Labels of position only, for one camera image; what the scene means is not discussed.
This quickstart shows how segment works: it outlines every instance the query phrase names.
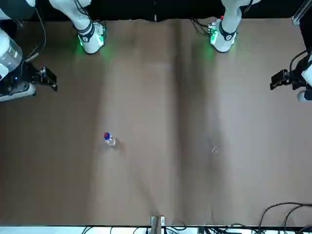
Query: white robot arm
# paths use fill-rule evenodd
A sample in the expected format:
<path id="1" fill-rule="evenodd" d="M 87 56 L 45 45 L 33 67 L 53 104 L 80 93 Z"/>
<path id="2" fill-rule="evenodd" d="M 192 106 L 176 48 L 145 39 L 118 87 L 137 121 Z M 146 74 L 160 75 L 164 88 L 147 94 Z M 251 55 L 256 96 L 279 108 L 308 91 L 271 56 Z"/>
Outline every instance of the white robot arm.
<path id="1" fill-rule="evenodd" d="M 294 60 L 300 55 L 308 52 L 303 59 L 301 59 L 296 68 L 292 69 Z M 289 72 L 286 69 L 281 70 L 272 76 L 272 82 L 270 84 L 271 90 L 278 86 L 291 85 L 293 90 L 300 87 L 304 87 L 297 95 L 297 98 L 301 102 L 312 102 L 312 54 L 311 51 L 303 51 L 295 56 L 290 64 Z"/>
<path id="2" fill-rule="evenodd" d="M 217 51 L 222 53 L 227 52 L 234 44 L 237 28 L 243 15 L 240 7 L 247 5 L 246 12 L 253 4 L 260 1 L 261 0 L 222 0 L 222 4 L 225 7 L 223 18 L 217 19 L 216 22 L 208 25 L 211 35 L 210 43 Z"/>
<path id="3" fill-rule="evenodd" d="M 2 0 L 0 20 L 23 20 L 31 17 L 34 12 L 39 16 L 35 3 L 35 0 Z M 38 54 L 36 47 L 31 58 Z M 30 60 L 24 57 L 22 49 L 0 29 L 0 101 L 35 95 L 35 84 L 49 85 L 57 90 L 56 76 L 46 67 L 37 70 Z"/>
<path id="4" fill-rule="evenodd" d="M 93 54 L 104 45 L 106 28 L 89 17 L 84 7 L 91 0 L 49 0 L 50 4 L 64 13 L 74 24 L 80 44 L 88 54 Z"/>

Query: green led light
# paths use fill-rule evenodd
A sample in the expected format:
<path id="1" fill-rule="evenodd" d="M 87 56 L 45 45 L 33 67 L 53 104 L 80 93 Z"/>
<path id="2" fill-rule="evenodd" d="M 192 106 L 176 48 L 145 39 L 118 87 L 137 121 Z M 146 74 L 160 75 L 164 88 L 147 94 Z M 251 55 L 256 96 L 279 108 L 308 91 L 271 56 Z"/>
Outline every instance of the green led light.
<path id="1" fill-rule="evenodd" d="M 97 41 L 101 46 L 104 45 L 104 37 L 102 35 L 97 35 Z"/>
<path id="2" fill-rule="evenodd" d="M 78 35 L 78 38 L 79 38 L 79 41 L 80 41 L 80 45 L 83 46 L 83 45 L 82 45 L 81 38 L 79 37 L 79 35 Z"/>
<path id="3" fill-rule="evenodd" d="M 213 34 L 211 35 L 211 37 L 210 37 L 210 43 L 211 43 L 212 45 L 215 44 L 215 41 L 216 41 L 216 38 L 217 38 L 218 34 L 219 34 L 219 33 L 218 33 L 217 31 L 214 31 Z"/>

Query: small object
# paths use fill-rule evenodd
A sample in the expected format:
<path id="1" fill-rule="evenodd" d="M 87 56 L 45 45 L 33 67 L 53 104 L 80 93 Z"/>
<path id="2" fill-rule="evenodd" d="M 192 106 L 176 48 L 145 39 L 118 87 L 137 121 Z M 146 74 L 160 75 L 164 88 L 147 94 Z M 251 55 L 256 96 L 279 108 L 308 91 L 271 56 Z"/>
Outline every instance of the small object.
<path id="1" fill-rule="evenodd" d="M 213 149 L 211 150 L 212 153 L 218 153 L 219 148 L 217 146 L 214 146 Z"/>
<path id="2" fill-rule="evenodd" d="M 108 132 L 104 133 L 104 139 L 105 139 L 105 142 L 106 142 L 110 147 L 115 146 L 116 140 L 115 140 L 115 138 L 113 137 L 113 135 L 111 135 L 110 133 L 108 133 Z"/>

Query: plastic bottle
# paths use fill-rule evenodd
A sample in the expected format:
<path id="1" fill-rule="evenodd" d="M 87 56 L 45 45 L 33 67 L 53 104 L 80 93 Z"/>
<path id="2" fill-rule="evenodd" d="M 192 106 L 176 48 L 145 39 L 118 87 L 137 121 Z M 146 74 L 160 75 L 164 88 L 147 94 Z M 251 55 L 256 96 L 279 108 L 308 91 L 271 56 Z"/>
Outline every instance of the plastic bottle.
<path id="1" fill-rule="evenodd" d="M 110 147 L 115 146 L 116 140 L 115 140 L 115 138 L 113 137 L 112 134 L 110 134 L 110 133 L 108 133 L 108 132 L 104 133 L 104 139 L 105 139 L 105 142 L 106 142 Z"/>

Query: metal bracket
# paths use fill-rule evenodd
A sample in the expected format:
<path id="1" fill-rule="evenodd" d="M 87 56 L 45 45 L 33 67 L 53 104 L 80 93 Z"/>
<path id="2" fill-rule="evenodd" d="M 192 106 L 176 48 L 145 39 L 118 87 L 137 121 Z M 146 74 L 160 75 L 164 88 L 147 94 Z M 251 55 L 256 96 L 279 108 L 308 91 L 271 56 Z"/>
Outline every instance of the metal bracket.
<path id="1" fill-rule="evenodd" d="M 297 10 L 297 12 L 292 16 L 292 23 L 297 26 L 300 24 L 301 18 L 306 14 L 306 12 L 311 8 L 312 6 L 312 0 L 306 0 L 300 8 Z"/>
<path id="2" fill-rule="evenodd" d="M 150 234 L 161 234 L 161 227 L 165 226 L 164 216 L 152 216 L 151 217 L 151 232 Z"/>

